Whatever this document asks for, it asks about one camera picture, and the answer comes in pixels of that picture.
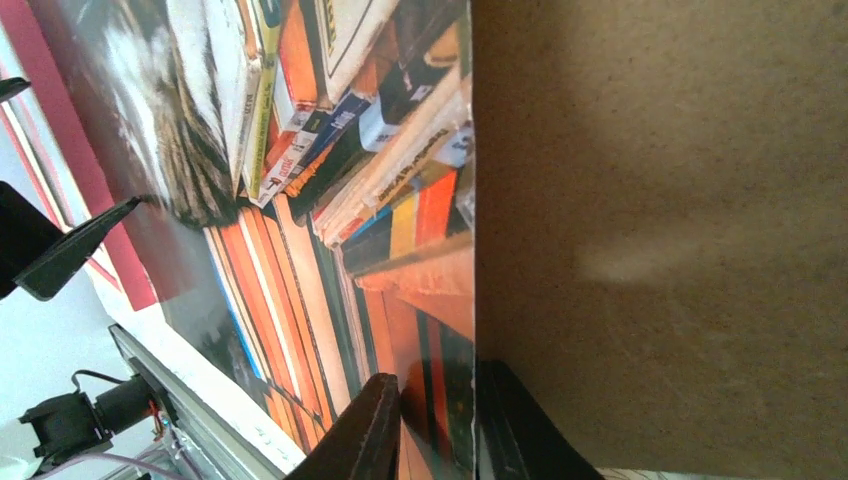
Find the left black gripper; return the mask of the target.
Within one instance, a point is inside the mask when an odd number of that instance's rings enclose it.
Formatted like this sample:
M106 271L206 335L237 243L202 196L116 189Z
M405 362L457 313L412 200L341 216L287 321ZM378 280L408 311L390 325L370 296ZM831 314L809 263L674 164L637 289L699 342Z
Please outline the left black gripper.
M22 287L38 300L52 299L82 269L139 204L130 197L63 233L7 182L1 183L1 298Z

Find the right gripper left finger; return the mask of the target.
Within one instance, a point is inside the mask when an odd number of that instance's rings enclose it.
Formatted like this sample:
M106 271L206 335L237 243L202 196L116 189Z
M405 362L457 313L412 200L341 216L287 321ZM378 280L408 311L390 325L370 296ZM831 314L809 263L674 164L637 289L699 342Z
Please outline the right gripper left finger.
M394 374L375 374L286 478L395 479L400 427L398 378Z

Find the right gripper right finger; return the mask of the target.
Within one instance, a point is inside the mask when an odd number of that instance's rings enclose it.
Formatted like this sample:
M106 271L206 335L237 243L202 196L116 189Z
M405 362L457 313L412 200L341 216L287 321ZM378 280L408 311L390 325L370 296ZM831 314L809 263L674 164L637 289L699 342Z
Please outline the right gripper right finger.
M476 368L477 479L600 479L500 360Z

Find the pink wooden picture frame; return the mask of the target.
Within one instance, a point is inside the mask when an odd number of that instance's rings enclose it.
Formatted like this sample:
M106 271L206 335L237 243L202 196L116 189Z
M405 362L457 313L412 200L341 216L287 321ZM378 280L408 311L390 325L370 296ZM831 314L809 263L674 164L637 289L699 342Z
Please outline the pink wooden picture frame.
M118 201L109 190L106 176L28 3L2 2L1 24L29 76L28 80L32 80L31 83L34 84L37 99L85 202L94 216L106 211ZM4 120L1 110L1 125L10 134L7 130L9 124ZM107 312L112 316L129 315L157 304L155 290L149 283L147 272L133 248L125 226L119 224L113 228L103 243L126 291L121 294L105 285L105 288L98 292L92 283Z

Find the cat and books photo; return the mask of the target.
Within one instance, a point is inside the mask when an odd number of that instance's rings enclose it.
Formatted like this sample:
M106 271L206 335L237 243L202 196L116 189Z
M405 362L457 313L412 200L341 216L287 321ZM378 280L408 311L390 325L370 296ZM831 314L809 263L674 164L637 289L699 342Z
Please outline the cat and books photo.
M123 229L125 331L301 454L376 374L400 479L472 479L471 5L29 1Z

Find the brown cardboard backing board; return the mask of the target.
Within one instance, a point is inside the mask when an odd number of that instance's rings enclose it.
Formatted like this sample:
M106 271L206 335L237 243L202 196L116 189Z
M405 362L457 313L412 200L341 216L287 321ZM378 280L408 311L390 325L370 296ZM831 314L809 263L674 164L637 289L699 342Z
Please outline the brown cardboard backing board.
M477 335L593 465L847 475L847 5L476 1Z

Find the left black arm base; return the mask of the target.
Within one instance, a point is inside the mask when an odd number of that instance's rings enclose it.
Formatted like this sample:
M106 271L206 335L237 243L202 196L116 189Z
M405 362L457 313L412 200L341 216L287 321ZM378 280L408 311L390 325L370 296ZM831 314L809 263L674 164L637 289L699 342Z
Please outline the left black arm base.
M90 376L111 382L114 387L90 399L81 390L77 377ZM164 387L150 376L137 373L119 380L91 370L78 370L71 376L75 390L44 400L18 418L32 428L38 443L32 453L39 461L35 472L48 473L83 454L103 452L111 440L134 425L152 418L156 437L164 431L163 414L173 412Z

